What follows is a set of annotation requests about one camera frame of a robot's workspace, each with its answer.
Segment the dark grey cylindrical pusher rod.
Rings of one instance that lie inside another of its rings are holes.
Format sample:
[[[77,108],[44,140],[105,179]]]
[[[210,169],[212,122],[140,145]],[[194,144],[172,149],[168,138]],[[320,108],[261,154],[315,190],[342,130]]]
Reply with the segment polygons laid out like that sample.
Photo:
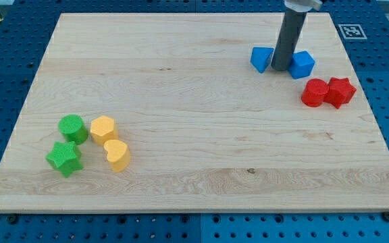
[[[271,60],[276,71],[286,71],[290,65],[296,44],[303,28],[307,12],[297,12],[287,8],[284,13],[280,33]]]

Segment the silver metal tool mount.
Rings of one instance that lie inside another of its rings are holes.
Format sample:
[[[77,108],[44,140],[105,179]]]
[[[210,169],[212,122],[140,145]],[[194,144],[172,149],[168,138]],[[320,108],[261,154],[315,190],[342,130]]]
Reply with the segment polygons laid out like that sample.
[[[284,0],[287,8],[296,12],[308,12],[311,9],[319,11],[323,5],[321,0]]]

